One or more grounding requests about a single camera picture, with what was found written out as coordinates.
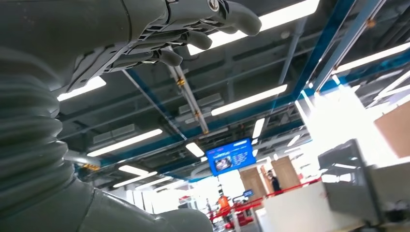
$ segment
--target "red railing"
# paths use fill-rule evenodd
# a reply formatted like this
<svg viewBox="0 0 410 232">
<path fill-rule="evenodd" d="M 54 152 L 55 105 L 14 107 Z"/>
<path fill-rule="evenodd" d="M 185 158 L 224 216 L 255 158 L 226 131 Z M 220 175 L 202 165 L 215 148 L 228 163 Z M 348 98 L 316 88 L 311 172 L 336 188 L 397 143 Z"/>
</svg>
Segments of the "red railing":
<svg viewBox="0 0 410 232">
<path fill-rule="evenodd" d="M 322 178 L 318 178 L 318 179 L 315 179 L 315 180 L 311 180 L 311 181 L 302 183 L 302 184 L 300 184 L 300 185 L 295 185 L 295 186 L 293 186 L 293 187 L 283 189 L 283 190 L 281 190 L 281 191 L 275 191 L 275 192 L 272 192 L 272 193 L 267 194 L 265 197 L 260 197 L 260 198 L 258 198 L 258 199 L 253 200 L 253 201 L 250 201 L 250 202 L 247 202 L 247 203 L 244 203 L 244 204 L 240 204 L 240 205 L 235 205 L 235 206 L 233 206 L 233 207 L 230 207 L 229 209 L 222 210 L 221 212 L 219 212 L 219 213 L 217 213 L 217 214 L 215 214 L 215 215 L 212 215 L 212 213 L 208 213 L 208 214 L 210 214 L 210 215 L 209 215 L 209 219 L 210 219 L 210 220 L 214 220 L 214 219 L 216 219 L 216 218 L 226 216 L 226 215 L 230 214 L 230 212 L 231 212 L 232 209 L 234 209 L 235 212 L 242 212 L 242 211 L 245 211 L 245 210 L 248 210 L 248 209 L 251 209 L 251 208 L 255 208 L 255 207 L 261 206 L 261 205 L 262 205 L 262 200 L 263 200 L 264 198 L 273 197 L 273 196 L 276 196 L 276 195 L 278 195 L 278 194 L 282 194 L 282 193 L 284 193 L 284 192 L 288 192 L 288 191 L 290 191 L 290 190 L 300 188 L 300 187 L 302 187 L 302 186 L 304 186 L 304 185 L 310 185 L 310 184 L 319 182 L 319 181 L 321 181 L 321 180 L 322 180 Z"/>
</svg>

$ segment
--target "orange vest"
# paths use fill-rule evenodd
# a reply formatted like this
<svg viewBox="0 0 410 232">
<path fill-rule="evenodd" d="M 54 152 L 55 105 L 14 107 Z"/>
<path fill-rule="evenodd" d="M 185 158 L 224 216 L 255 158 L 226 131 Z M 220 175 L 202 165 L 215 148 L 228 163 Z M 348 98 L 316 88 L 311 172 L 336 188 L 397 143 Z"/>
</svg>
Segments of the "orange vest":
<svg viewBox="0 0 410 232">
<path fill-rule="evenodd" d="M 225 196 L 221 196 L 218 200 L 221 209 L 229 208 L 228 198 Z"/>
</svg>

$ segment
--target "hanging screen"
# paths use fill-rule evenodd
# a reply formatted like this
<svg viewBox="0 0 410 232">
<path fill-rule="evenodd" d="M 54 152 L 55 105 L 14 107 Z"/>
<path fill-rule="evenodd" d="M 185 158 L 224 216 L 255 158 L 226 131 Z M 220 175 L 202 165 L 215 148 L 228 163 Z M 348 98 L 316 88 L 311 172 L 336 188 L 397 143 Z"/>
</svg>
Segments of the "hanging screen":
<svg viewBox="0 0 410 232">
<path fill-rule="evenodd" d="M 254 164 L 250 139 L 242 139 L 231 144 L 213 148 L 206 152 L 212 174 L 217 176 L 235 169 Z"/>
</svg>

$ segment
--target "ceiling vent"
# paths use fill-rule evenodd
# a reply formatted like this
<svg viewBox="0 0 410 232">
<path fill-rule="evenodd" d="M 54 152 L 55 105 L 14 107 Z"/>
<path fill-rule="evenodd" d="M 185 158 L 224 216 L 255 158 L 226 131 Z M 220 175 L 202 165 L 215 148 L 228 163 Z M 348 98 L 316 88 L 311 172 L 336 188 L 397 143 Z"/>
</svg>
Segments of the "ceiling vent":
<svg viewBox="0 0 410 232">
<path fill-rule="evenodd" d="M 94 146 L 90 150 L 94 150 L 100 147 L 111 145 L 117 141 L 127 139 L 128 137 L 135 136 L 139 129 L 134 124 L 129 124 L 125 127 L 121 127 L 104 134 L 99 134 L 93 137 L 92 141 Z"/>
<path fill-rule="evenodd" d="M 201 108 L 202 115 L 204 117 L 211 116 L 211 111 L 216 107 L 223 106 L 225 102 L 219 93 L 213 94 L 206 98 L 198 100 L 198 105 Z M 175 118 L 177 122 L 185 122 L 185 124 L 190 124 L 195 122 L 195 117 L 190 111 L 189 105 L 183 105 L 179 108 L 179 116 Z"/>
<path fill-rule="evenodd" d="M 221 101 L 221 100 L 222 100 L 222 97 L 220 96 L 220 94 L 216 93 L 216 94 L 212 94 L 212 95 L 210 95 L 206 98 L 199 99 L 197 102 L 198 102 L 199 107 L 203 107 L 203 106 L 211 105 L 212 103 L 215 103 L 215 102 L 218 102 L 218 101 Z M 180 108 L 179 108 L 179 114 L 180 115 L 183 115 L 183 114 L 186 114 L 186 113 L 189 113 L 189 112 L 190 112 L 190 106 L 189 105 L 186 104 L 186 105 L 180 106 Z"/>
</svg>

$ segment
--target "screw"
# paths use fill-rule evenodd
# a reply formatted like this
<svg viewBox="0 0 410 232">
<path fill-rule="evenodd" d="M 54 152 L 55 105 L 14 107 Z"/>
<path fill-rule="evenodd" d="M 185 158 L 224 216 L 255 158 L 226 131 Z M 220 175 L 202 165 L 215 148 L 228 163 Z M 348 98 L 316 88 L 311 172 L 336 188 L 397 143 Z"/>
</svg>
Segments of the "screw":
<svg viewBox="0 0 410 232">
<path fill-rule="evenodd" d="M 219 10 L 219 2 L 218 0 L 208 0 L 208 5 L 209 8 L 211 8 L 212 11 L 218 11 Z"/>
</svg>

